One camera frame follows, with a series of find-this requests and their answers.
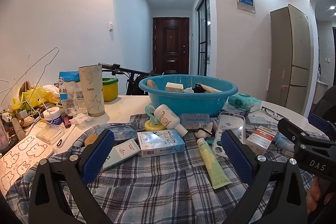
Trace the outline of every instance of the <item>refrigerator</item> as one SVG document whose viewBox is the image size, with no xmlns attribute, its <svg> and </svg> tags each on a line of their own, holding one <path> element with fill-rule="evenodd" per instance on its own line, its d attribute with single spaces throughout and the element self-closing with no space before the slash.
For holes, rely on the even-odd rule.
<svg viewBox="0 0 336 224">
<path fill-rule="evenodd" d="M 270 13 L 272 64 L 267 101 L 303 113 L 310 77 L 308 17 L 292 5 Z"/>
</svg>

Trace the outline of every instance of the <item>white soap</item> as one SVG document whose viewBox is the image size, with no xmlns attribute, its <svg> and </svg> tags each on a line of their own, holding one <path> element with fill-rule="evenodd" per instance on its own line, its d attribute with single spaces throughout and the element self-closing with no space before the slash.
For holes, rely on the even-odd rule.
<svg viewBox="0 0 336 224">
<path fill-rule="evenodd" d="M 183 85 L 168 82 L 166 85 L 166 91 L 183 92 Z"/>
</svg>

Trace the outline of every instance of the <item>white table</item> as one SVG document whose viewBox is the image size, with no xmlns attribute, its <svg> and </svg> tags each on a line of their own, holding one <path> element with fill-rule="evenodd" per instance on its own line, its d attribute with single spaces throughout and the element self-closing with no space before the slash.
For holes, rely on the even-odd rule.
<svg viewBox="0 0 336 224">
<path fill-rule="evenodd" d="M 150 103 L 151 100 L 149 96 L 126 96 L 126 95 L 121 95 L 117 99 L 105 103 L 105 114 L 100 117 L 93 118 L 91 121 L 87 122 L 86 127 L 76 126 L 61 147 L 57 147 L 56 144 L 53 145 L 55 153 L 58 154 L 67 151 L 78 137 L 80 137 L 86 130 L 97 124 L 103 124 L 109 122 L 123 122 L 123 123 L 129 122 L 129 118 L 131 115 L 144 113 L 145 106 Z M 264 101 L 262 102 L 262 106 L 267 107 L 273 110 L 274 112 L 277 112 L 285 116 L 292 123 L 296 124 L 298 127 L 302 128 L 305 131 L 321 133 L 320 130 L 318 130 L 317 128 L 313 127 L 308 123 L 307 118 L 301 116 L 296 112 L 293 112 L 282 106 L 278 106 Z M 261 116 L 268 121 L 276 122 L 276 120 L 268 116 L 262 110 L 252 112 L 250 115 Z M 33 128 L 32 133 L 34 132 L 38 132 L 38 129 Z"/>
</svg>

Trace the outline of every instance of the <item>yellow-green tube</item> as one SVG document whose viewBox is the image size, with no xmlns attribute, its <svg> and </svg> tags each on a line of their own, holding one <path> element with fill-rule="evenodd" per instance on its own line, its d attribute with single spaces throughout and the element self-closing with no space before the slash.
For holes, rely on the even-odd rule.
<svg viewBox="0 0 336 224">
<path fill-rule="evenodd" d="M 202 159 L 205 163 L 205 167 L 208 170 L 212 187 L 214 189 L 218 189 L 231 183 L 231 181 L 225 175 L 222 167 L 219 165 L 214 154 L 212 153 L 212 150 L 208 143 L 203 138 L 201 138 L 198 139 L 197 144 L 198 150 L 201 153 Z"/>
</svg>

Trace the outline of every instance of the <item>green lid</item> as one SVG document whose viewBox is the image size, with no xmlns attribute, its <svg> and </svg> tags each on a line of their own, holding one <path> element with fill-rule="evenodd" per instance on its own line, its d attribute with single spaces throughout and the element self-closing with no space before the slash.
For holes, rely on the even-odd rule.
<svg viewBox="0 0 336 224">
<path fill-rule="evenodd" d="M 111 85 L 117 83 L 118 81 L 118 78 L 103 78 L 103 85 Z"/>
</svg>

